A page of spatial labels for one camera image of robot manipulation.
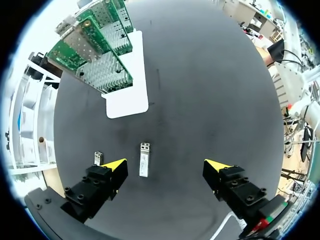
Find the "desk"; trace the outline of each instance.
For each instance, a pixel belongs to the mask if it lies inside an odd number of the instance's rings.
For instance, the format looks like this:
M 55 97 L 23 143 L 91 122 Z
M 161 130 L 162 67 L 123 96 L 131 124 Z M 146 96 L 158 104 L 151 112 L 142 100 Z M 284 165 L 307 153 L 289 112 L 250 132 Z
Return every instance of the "desk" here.
M 228 7 L 226 5 L 223 7 L 223 11 L 238 23 L 244 22 L 244 26 L 246 27 L 250 24 L 253 17 L 256 17 L 261 21 L 261 28 L 260 30 L 257 30 L 257 32 L 264 35 L 266 38 L 269 38 L 273 32 L 278 29 L 277 25 L 274 24 L 272 20 L 267 18 L 267 16 L 252 6 L 248 1 L 239 0 L 238 4 L 232 4 L 233 7 Z
M 239 165 L 269 199 L 276 193 L 284 130 L 275 87 L 250 39 L 210 1 L 127 9 L 143 32 L 149 109 L 108 119 L 100 94 L 64 72 L 54 115 L 62 184 L 77 183 L 95 151 L 106 163 L 127 158 L 118 195 L 85 224 L 123 240 L 208 240 L 230 209 L 203 179 L 204 159 Z M 141 142 L 151 143 L 148 178 L 139 177 Z M 236 239 L 230 228 L 217 240 Z

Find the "screw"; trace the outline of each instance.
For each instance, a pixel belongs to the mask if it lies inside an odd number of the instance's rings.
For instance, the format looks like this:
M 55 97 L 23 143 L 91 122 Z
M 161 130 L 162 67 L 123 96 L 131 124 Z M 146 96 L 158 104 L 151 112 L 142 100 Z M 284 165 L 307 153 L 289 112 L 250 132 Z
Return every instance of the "screw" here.
M 82 182 L 85 183 L 85 182 L 88 182 L 88 180 L 89 180 L 89 179 L 88 179 L 86 176 L 83 176 L 83 177 L 82 177 Z
M 249 196 L 246 198 L 246 200 L 247 200 L 248 202 L 251 202 L 253 199 L 255 199 L 255 198 L 254 198 L 254 196 L 252 196 L 252 195 L 249 195 Z
M 82 202 L 82 200 L 85 198 L 85 196 L 83 194 L 80 194 L 77 199 L 79 200 L 79 202 Z

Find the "metal rack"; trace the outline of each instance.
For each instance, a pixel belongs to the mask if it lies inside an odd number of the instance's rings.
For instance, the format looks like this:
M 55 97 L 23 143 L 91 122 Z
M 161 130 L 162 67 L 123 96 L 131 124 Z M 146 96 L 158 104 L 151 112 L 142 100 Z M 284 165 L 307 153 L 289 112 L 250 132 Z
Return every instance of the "metal rack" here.
M 46 83 L 59 83 L 60 78 L 30 60 L 24 69 L 9 107 L 6 154 L 11 159 L 7 164 L 12 175 L 57 167 L 53 138 L 57 90 Z M 27 75 L 29 69 L 42 74 L 41 79 Z

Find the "wooden floor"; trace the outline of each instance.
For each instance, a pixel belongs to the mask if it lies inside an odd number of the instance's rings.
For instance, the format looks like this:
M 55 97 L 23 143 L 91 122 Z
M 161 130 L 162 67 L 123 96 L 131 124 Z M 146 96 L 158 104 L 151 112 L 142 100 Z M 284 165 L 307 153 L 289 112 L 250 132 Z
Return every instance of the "wooden floor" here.
M 299 141 L 302 139 L 302 135 L 297 134 L 297 136 L 294 138 L 295 141 Z M 308 159 L 305 160 L 305 162 L 301 161 L 300 157 L 300 149 L 301 144 L 294 145 L 293 154 L 290 158 L 287 158 L 286 155 L 283 155 L 283 162 L 282 162 L 282 168 L 288 169 L 288 170 L 295 170 L 298 173 L 307 174 L 308 167 L 309 167 L 309 161 Z M 287 188 L 289 188 L 293 184 L 293 180 L 286 179 L 284 177 L 280 177 L 278 190 L 276 194 L 280 194 L 284 196 L 285 198 L 289 198 L 289 194 L 284 193 Z

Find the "bolt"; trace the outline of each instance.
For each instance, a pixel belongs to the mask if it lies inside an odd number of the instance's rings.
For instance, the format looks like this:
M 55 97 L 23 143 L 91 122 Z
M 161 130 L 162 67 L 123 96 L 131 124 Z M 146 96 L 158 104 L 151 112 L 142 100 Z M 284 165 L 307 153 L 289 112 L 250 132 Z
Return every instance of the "bolt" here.
M 83 194 L 80 194 L 77 199 L 79 200 L 79 202 L 82 202 L 82 200 L 85 198 L 85 196 Z
M 246 200 L 247 200 L 248 202 L 252 202 L 254 199 L 255 199 L 255 198 L 254 198 L 254 196 L 252 196 L 252 195 L 249 195 L 249 196 L 246 198 Z

